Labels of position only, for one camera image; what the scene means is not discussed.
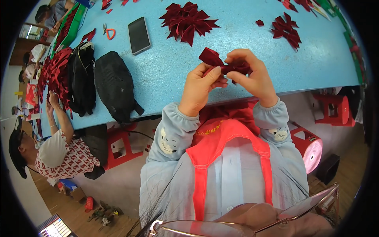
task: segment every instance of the phone screen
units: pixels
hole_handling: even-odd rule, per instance
[[[149,35],[147,34],[144,17],[133,21],[129,24],[128,27],[132,54],[141,52],[150,46],[150,39]]]

